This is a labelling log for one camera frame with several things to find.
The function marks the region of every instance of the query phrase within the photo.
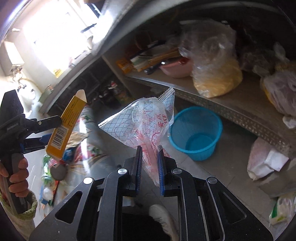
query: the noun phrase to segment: hand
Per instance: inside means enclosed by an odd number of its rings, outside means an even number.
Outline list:
[[[18,165],[19,171],[13,174],[9,179],[11,183],[15,183],[9,187],[9,191],[12,193],[15,193],[17,197],[26,197],[29,193],[29,190],[28,190],[29,184],[26,180],[26,178],[29,176],[27,167],[28,167],[27,159],[24,158],[20,160]],[[0,162],[0,190],[3,198],[6,199],[7,194],[5,193],[2,176],[8,177],[9,175],[7,170],[3,166],[3,164]]]

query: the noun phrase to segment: green fuzzy cuff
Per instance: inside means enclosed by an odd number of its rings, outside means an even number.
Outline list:
[[[36,209],[37,209],[37,200],[36,196],[33,192],[29,191],[28,196],[26,197],[27,201],[32,205],[31,209],[28,211],[18,214],[18,215],[13,215],[11,211],[11,207],[4,201],[2,198],[1,192],[0,192],[0,202],[2,203],[3,207],[9,211],[13,216],[17,217],[18,219],[21,220],[31,220],[35,217],[36,214]]]

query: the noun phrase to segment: person's sleeve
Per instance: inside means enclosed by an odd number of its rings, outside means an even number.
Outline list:
[[[11,207],[4,201],[0,193],[0,202],[5,210],[7,216],[15,226],[16,230],[26,239],[29,240],[30,234],[35,229],[33,218],[36,214],[37,200],[33,192],[29,192],[27,201],[30,204],[30,209],[22,214],[13,215]]]

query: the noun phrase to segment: window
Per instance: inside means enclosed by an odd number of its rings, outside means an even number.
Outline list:
[[[87,25],[66,0],[45,4],[24,26],[26,38],[45,66],[59,77],[81,53],[88,50]]]

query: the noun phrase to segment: finger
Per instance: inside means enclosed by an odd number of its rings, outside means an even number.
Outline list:
[[[27,190],[24,190],[22,192],[17,192],[15,195],[17,197],[26,197],[26,196],[28,196],[28,194],[29,194],[29,190],[27,189]]]
[[[29,172],[27,169],[21,169],[19,170],[17,173],[13,174],[9,181],[11,183],[20,183],[24,180],[26,180],[26,178],[29,176]]]
[[[20,160],[19,162],[19,169],[26,169],[29,166],[28,161],[26,158]]]
[[[2,175],[3,177],[8,177],[8,171],[6,170],[6,168],[3,166],[3,164],[0,162],[0,175]]]
[[[28,187],[29,187],[29,184],[28,184],[27,180],[25,180],[20,183],[16,183],[16,184],[11,185],[8,189],[12,193],[17,193],[17,192],[22,192],[22,191],[27,190]]]

